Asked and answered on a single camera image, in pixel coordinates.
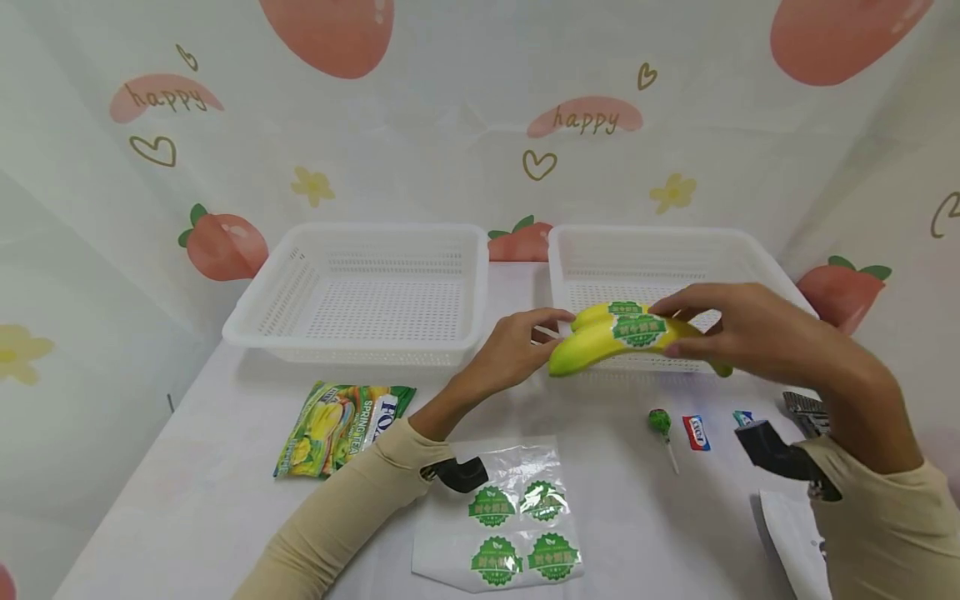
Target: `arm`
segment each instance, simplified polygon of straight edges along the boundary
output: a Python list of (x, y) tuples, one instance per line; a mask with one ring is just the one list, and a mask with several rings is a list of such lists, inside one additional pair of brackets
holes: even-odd
[(815, 390), (830, 436), (801, 443), (843, 495), (812, 499), (835, 600), (956, 597), (960, 538), (944, 475), (924, 460), (900, 386), (869, 351), (758, 284), (695, 284), (650, 312), (722, 318), (666, 349)]
[[(320, 598), (384, 521), (430, 485), (420, 471), (452, 458), (444, 441), (487, 397), (515, 386), (541, 367), (559, 340), (534, 330), (572, 321), (542, 308), (500, 320), (476, 357), (408, 420), (322, 483), (273, 536), (235, 600)], [(531, 345), (531, 340), (541, 342)]]

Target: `black wrist strap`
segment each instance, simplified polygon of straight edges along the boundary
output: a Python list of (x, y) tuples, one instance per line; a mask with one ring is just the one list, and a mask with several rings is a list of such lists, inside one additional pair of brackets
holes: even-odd
[(783, 442), (780, 434), (766, 420), (757, 420), (737, 427), (736, 438), (757, 467), (782, 477), (808, 481), (811, 490), (826, 502), (843, 496), (805, 450)]
[(422, 469), (420, 474), (424, 479), (440, 477), (440, 481), (445, 486), (459, 493), (473, 492), (490, 481), (487, 468), (483, 466), (483, 461), (478, 456), (474, 456), (462, 465), (458, 464), (455, 458), (440, 461)]

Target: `green sticker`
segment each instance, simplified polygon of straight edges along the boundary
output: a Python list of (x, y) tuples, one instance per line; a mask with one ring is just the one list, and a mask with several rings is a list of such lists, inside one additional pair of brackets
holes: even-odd
[(613, 338), (630, 348), (649, 348), (666, 333), (666, 321), (656, 315), (617, 315)]
[(473, 503), (468, 507), (470, 516), (487, 527), (499, 527), (510, 515), (515, 515), (514, 504), (503, 491), (495, 486), (487, 486), (477, 492)]
[(470, 570), (491, 586), (506, 586), (514, 575), (523, 571), (523, 560), (505, 538), (494, 536), (480, 544), (480, 551), (473, 555)]
[(580, 551), (557, 534), (540, 536), (534, 544), (534, 551), (527, 558), (530, 568), (550, 581), (560, 581), (569, 576), (574, 565), (579, 562)]
[(535, 481), (527, 487), (520, 503), (520, 511), (538, 521), (548, 521), (560, 514), (566, 506), (564, 495), (545, 481)]
[(636, 314), (641, 315), (646, 311), (643, 309), (643, 306), (637, 304), (636, 302), (622, 302), (616, 301), (611, 302), (607, 306), (607, 312), (613, 314)]

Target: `yellow flower print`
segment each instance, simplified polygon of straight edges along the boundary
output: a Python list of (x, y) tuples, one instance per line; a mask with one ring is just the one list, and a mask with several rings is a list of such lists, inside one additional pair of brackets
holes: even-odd
[(23, 325), (0, 324), (0, 381), (11, 375), (25, 385), (40, 379), (30, 361), (46, 356), (54, 343), (46, 338), (32, 338)]
[(697, 189), (696, 180), (685, 180), (681, 174), (674, 173), (667, 178), (664, 187), (655, 187), (650, 190), (650, 200), (660, 202), (660, 206), (657, 206), (657, 214), (661, 215), (670, 206), (676, 206), (677, 208), (690, 206), (695, 189)]
[(305, 167), (297, 167), (294, 169), (294, 174), (299, 181), (291, 183), (290, 189), (294, 190), (295, 194), (306, 196), (307, 201), (314, 208), (320, 205), (320, 198), (328, 200), (336, 198), (333, 190), (330, 189), (330, 180), (323, 173), (310, 173)]

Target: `person's left hand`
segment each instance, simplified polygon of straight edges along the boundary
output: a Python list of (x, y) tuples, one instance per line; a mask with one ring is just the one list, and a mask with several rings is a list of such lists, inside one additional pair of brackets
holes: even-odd
[(445, 440), (480, 402), (523, 382), (550, 358), (561, 340), (534, 327), (556, 331), (557, 321), (569, 323), (574, 318), (559, 308), (538, 308), (504, 317), (473, 360), (410, 417), (410, 426), (425, 438)]
[(534, 327), (557, 331), (557, 321), (569, 323), (574, 319), (575, 315), (559, 308), (537, 308), (500, 319), (487, 343), (451, 385), (455, 384), (462, 394), (482, 399), (522, 383), (546, 363), (561, 342)]

